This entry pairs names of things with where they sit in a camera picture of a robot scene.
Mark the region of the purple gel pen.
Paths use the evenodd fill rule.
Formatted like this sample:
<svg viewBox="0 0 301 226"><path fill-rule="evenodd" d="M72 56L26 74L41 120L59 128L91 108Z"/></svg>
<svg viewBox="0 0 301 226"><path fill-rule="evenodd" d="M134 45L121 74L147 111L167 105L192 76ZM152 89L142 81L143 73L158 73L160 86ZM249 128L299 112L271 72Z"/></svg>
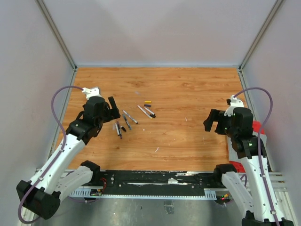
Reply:
<svg viewBox="0 0 301 226"><path fill-rule="evenodd" d="M119 121L116 122L117 124L117 128L118 128L118 131L119 131L119 136L120 136L120 139L122 139L122 132L121 132L121 127L120 127L120 124L119 124Z"/></svg>

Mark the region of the aluminium frame rail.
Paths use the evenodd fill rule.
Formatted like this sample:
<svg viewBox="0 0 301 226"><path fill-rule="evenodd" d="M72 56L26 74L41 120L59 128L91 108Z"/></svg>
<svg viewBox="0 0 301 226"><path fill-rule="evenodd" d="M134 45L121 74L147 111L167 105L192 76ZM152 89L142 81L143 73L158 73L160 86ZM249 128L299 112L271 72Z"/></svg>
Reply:
<svg viewBox="0 0 301 226"><path fill-rule="evenodd" d="M89 201L105 195L138 197L194 197L207 188L225 187L242 211L244 226L291 226L278 208L264 167L245 171L245 179L232 164L217 165L212 174L167 171L105 170L85 162L65 177L39 171L16 187L20 206L43 219L51 218L61 202L81 186L92 187Z"/></svg>

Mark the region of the blue gel pen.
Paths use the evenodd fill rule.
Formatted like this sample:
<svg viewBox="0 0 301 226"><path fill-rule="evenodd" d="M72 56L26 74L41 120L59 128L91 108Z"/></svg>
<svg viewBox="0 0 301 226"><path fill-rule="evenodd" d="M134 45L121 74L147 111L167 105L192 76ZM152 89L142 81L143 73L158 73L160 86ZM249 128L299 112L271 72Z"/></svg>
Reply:
<svg viewBox="0 0 301 226"><path fill-rule="evenodd" d="M129 124L127 118L126 118L126 116L125 116L124 114L122 114L122 116L123 116L123 118L124 118L124 120L125 120L125 122L126 122L128 128L131 130L132 128L131 128L131 126L130 126L130 124Z"/></svg>

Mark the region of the white pen with lettering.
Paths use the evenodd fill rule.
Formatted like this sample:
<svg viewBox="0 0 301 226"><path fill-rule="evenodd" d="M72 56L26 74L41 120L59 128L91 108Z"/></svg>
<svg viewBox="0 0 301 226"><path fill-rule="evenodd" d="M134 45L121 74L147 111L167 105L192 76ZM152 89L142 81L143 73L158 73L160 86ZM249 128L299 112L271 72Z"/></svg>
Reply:
<svg viewBox="0 0 301 226"><path fill-rule="evenodd" d="M129 117L135 124L139 124L138 121L137 121L134 117L132 117L128 112L126 112L125 110L122 110L122 111L123 111L123 113L124 113L127 117Z"/></svg>

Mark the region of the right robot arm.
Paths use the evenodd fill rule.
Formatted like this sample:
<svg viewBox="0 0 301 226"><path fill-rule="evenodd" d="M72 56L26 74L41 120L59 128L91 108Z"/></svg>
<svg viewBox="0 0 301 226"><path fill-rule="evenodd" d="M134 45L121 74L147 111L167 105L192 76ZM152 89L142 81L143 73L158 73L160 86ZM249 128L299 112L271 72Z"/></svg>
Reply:
<svg viewBox="0 0 301 226"><path fill-rule="evenodd" d="M210 131L217 122L215 132L226 135L245 170L249 187L245 187L232 164L220 164L214 169L213 183L226 187L239 207L244 226L292 226L285 218L276 199L269 177L264 144L253 134L253 114L250 109L236 107L232 115L212 109L203 122Z"/></svg>

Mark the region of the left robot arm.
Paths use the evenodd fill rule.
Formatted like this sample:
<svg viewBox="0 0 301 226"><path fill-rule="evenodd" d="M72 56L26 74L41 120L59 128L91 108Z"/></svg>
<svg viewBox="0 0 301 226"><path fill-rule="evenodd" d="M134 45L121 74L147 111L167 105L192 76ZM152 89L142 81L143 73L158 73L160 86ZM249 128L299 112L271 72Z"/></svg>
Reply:
<svg viewBox="0 0 301 226"><path fill-rule="evenodd" d="M113 97L105 100L101 96L90 97L76 119L63 131L63 139L47 162L30 180L21 180L16 191L20 199L18 217L24 224L22 208L26 208L42 219L50 219L61 202L84 184L96 186L100 183L100 166L84 161L69 175L62 174L73 158L98 136L104 123L120 118Z"/></svg>

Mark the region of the white pen black end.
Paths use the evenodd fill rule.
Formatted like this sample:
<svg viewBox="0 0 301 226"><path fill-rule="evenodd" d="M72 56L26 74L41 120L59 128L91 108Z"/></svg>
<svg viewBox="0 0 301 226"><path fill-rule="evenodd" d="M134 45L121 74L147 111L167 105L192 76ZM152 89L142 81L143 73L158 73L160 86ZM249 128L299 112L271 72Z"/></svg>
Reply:
<svg viewBox="0 0 301 226"><path fill-rule="evenodd" d="M146 111L148 111L151 115L155 115L155 113L154 113L153 111L151 111L149 108L144 107L144 109L145 109Z"/></svg>

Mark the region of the white marker yellow end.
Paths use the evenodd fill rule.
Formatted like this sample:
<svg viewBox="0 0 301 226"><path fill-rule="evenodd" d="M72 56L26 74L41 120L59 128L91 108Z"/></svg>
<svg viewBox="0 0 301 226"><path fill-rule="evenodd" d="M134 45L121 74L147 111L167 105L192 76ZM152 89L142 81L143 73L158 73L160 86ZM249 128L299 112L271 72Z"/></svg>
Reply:
<svg viewBox="0 0 301 226"><path fill-rule="evenodd" d="M143 109L143 108L141 108L139 105L137 105L137 107L146 115L146 116L148 116L150 119L152 119L152 117L148 114L148 113L146 113L146 111Z"/></svg>

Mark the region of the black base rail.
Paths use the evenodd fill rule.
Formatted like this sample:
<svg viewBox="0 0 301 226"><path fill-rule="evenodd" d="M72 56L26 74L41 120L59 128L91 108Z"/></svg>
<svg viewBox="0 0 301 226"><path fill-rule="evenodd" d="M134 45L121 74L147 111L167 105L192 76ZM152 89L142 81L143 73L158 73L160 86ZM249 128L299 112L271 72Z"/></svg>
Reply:
<svg viewBox="0 0 301 226"><path fill-rule="evenodd" d="M213 172L105 170L99 172L95 186L109 195L202 196L205 189L224 189Z"/></svg>

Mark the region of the white thin pen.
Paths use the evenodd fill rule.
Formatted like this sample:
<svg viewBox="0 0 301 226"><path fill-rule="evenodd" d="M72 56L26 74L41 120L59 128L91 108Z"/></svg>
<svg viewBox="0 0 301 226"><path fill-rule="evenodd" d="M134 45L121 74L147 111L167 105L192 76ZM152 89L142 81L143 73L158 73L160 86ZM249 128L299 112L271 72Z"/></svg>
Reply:
<svg viewBox="0 0 301 226"><path fill-rule="evenodd" d="M119 129L118 129L117 123L115 123L115 129L116 129L116 131L117 131L117 135L120 136L120 131L119 131Z"/></svg>

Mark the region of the red and grey cloth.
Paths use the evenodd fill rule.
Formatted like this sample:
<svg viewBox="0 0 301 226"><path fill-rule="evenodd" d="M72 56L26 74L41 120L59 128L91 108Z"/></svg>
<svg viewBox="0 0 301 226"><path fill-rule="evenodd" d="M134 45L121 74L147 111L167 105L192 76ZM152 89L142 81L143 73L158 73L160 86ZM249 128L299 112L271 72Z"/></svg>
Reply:
<svg viewBox="0 0 301 226"><path fill-rule="evenodd" d="M258 156L257 140L258 132L261 127L259 121L253 121L253 134L249 137L240 136L231 139L227 138L229 163L234 165L238 173L245 173L245 169L241 163L242 158L251 158L252 155Z"/></svg>

